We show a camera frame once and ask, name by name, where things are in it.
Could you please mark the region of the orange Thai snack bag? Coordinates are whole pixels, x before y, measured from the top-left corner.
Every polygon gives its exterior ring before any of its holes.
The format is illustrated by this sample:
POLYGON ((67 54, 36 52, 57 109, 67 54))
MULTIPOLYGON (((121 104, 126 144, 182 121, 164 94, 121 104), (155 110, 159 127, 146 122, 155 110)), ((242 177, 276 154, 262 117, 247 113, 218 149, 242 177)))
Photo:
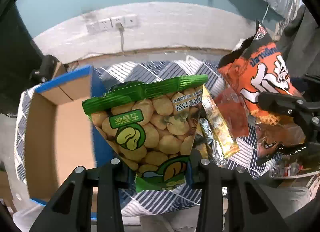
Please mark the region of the orange Thai snack bag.
POLYGON ((255 117, 258 166, 271 160, 282 148, 304 143, 305 135, 292 117, 262 110, 258 105, 258 97, 263 92, 301 95, 291 82, 280 51, 261 22, 256 22, 255 35, 221 58, 217 68, 255 117))

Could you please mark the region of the red translucent snack bag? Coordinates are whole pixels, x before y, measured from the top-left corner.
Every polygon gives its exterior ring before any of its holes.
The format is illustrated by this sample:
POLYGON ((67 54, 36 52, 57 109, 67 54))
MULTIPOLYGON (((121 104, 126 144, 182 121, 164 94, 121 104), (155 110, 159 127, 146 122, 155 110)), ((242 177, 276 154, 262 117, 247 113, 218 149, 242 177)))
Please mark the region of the red translucent snack bag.
POLYGON ((248 136, 249 127, 244 104, 232 88, 225 89, 215 99, 220 113, 234 138, 248 136))

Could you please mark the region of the gold long cracker pack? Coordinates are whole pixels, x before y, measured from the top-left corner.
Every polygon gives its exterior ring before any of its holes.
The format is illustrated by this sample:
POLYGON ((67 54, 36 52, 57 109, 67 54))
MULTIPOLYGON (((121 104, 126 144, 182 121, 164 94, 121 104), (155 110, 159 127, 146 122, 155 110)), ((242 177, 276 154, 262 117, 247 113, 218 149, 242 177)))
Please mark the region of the gold long cracker pack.
POLYGON ((227 159, 240 151, 238 144, 228 128, 227 122, 223 118, 213 98, 204 85, 202 86, 201 103, 213 136, 222 150, 223 157, 227 159))

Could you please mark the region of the green bean snack bag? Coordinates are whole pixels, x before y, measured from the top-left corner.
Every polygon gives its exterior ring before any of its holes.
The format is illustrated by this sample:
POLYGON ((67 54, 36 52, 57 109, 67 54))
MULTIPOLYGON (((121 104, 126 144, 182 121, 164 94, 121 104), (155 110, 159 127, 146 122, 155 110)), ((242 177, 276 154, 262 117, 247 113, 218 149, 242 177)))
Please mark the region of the green bean snack bag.
POLYGON ((172 190, 185 182, 206 75, 130 81, 82 103, 85 114, 136 173, 139 190, 172 190))

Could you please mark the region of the plastic water bottle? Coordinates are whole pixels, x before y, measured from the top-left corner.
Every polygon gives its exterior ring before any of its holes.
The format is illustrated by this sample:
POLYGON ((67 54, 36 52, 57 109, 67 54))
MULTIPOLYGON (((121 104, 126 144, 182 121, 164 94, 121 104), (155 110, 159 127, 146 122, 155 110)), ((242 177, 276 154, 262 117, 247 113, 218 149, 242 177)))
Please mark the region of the plastic water bottle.
POLYGON ((299 165, 297 162, 292 162, 286 165, 275 165, 271 168, 269 176, 271 178, 291 177, 297 175, 302 169, 303 166, 299 165))

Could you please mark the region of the blue cardboard box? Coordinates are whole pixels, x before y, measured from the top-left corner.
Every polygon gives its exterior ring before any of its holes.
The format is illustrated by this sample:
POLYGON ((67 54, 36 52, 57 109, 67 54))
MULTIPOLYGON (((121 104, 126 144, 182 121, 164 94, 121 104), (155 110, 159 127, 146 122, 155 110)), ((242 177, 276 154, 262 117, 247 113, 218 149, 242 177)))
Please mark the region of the blue cardboard box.
POLYGON ((84 113, 82 102, 106 91, 88 65, 35 89, 28 111, 24 166, 31 200, 46 205, 78 166, 103 166, 113 149, 84 113))

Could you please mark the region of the black tripod knob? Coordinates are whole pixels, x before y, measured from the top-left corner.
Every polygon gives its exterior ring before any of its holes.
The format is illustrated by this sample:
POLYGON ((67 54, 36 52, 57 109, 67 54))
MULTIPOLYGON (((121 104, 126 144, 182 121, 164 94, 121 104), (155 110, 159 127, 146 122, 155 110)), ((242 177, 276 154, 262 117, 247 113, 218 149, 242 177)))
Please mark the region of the black tripod knob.
POLYGON ((31 72, 30 80, 34 83, 44 83, 51 80, 58 62, 59 60, 50 54, 44 56, 40 68, 31 72))

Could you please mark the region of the white wall socket strip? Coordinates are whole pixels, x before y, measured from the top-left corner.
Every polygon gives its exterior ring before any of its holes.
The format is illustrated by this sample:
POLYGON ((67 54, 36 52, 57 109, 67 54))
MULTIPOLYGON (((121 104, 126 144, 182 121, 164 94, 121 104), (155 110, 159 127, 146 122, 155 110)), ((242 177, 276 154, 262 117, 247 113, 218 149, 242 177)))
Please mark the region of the white wall socket strip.
POLYGON ((86 24, 86 28, 89 34, 95 34, 99 32, 111 32, 125 28, 133 28, 137 27, 138 24, 138 15, 127 14, 124 16, 115 16, 89 22, 86 24))

